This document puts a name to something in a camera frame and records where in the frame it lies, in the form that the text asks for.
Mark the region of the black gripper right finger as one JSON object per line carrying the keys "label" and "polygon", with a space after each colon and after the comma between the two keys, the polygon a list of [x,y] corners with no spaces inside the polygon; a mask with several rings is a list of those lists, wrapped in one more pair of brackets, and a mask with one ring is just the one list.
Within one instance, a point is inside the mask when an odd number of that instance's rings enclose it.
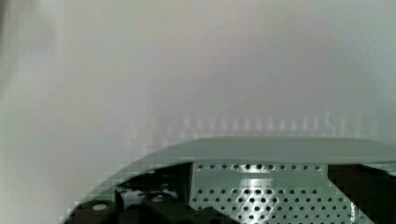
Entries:
{"label": "black gripper right finger", "polygon": [[328,178],[374,224],[396,222],[396,178],[361,164],[329,165]]}

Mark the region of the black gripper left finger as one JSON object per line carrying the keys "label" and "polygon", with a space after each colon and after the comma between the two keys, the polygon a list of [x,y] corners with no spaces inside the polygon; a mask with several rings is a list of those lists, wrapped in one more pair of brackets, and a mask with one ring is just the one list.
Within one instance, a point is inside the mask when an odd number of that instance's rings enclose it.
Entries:
{"label": "black gripper left finger", "polygon": [[240,224],[213,207],[194,209],[192,163],[135,176],[112,190],[113,199],[76,206],[66,224]]}

